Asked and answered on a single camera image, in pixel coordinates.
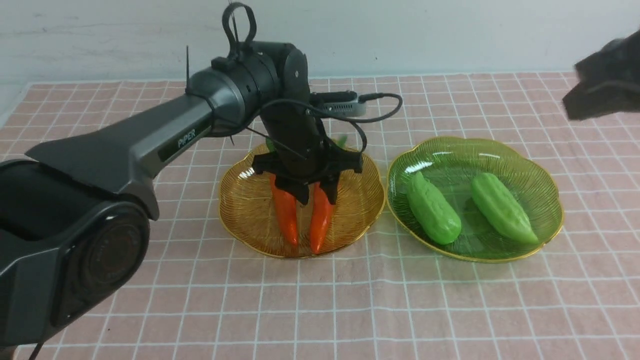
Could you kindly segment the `black gripper screen right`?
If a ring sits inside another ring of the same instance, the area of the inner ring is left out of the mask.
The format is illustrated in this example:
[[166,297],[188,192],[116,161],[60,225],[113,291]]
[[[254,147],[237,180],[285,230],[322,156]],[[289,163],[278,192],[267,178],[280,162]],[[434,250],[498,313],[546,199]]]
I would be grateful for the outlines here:
[[640,32],[616,38],[574,65],[578,83],[563,96],[570,121],[640,111]]

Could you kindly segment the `black gripper screen left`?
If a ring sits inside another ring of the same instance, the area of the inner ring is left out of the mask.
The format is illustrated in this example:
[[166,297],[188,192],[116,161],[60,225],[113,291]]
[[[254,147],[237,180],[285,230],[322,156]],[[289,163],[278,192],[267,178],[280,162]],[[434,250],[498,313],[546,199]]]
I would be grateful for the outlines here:
[[361,173],[364,160],[362,151],[338,146],[327,135],[323,119],[348,122],[363,136],[358,118],[327,113],[305,102],[273,102],[263,107],[259,116],[266,129],[265,139],[274,150],[254,155],[254,172],[274,174],[275,187],[304,206],[309,202],[309,185],[317,183],[327,202],[336,205],[341,174]]

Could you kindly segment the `black robot arm screen left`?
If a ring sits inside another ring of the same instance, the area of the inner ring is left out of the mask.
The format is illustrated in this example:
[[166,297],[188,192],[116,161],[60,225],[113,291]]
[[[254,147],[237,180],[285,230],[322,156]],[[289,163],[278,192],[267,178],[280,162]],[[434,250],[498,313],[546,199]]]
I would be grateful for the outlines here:
[[363,116],[365,95],[312,93],[307,58],[290,43],[233,43],[188,75],[185,93],[94,132],[42,142],[1,164],[1,349],[43,344],[139,269],[153,181],[199,139],[224,138],[260,117],[275,152],[258,173],[300,203],[320,183],[329,199],[359,153],[338,148],[323,118]]

